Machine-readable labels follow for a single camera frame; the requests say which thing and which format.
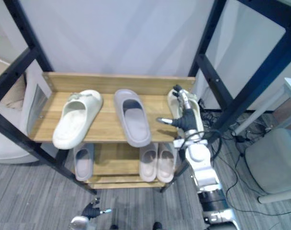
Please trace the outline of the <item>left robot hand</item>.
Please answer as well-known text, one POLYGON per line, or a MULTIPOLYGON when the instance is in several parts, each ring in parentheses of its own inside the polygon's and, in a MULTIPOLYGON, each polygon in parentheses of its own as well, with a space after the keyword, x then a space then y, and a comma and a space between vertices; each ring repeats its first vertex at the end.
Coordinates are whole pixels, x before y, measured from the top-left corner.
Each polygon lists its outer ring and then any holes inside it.
POLYGON ((96 218, 100 215, 111 213, 112 209, 100 209, 99 207, 96 207, 100 203, 100 198, 96 197, 91 202, 89 202, 86 207, 82 211, 82 216, 87 217, 88 219, 96 218))

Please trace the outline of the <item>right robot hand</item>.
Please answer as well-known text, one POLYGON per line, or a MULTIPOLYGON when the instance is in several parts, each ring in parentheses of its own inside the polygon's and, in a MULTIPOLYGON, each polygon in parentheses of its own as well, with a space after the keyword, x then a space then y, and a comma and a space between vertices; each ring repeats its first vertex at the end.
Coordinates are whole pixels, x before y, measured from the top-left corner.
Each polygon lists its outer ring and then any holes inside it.
POLYGON ((182 105, 182 116, 173 119, 158 117, 156 121, 162 124, 181 128, 184 132, 189 130, 196 130, 197 123, 187 93, 178 84, 173 87, 173 90, 175 90, 175 92, 172 94, 176 96, 177 99, 179 99, 180 105, 182 105))

